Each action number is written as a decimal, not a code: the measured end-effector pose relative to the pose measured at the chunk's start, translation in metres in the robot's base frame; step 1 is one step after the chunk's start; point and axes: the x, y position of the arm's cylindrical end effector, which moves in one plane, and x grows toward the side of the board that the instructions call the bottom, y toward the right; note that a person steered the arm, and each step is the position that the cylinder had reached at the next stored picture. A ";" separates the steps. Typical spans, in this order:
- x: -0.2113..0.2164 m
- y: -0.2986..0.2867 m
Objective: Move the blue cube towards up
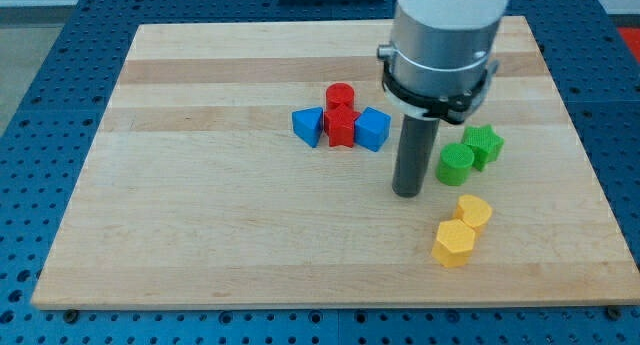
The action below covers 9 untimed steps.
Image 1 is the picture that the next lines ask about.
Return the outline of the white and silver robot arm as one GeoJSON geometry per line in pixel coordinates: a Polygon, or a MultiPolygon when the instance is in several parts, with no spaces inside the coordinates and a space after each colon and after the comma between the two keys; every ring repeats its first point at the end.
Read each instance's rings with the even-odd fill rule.
{"type": "Polygon", "coordinates": [[[484,101],[490,59],[510,0],[397,0],[389,42],[378,47],[383,90],[416,120],[461,124],[484,101]]]}

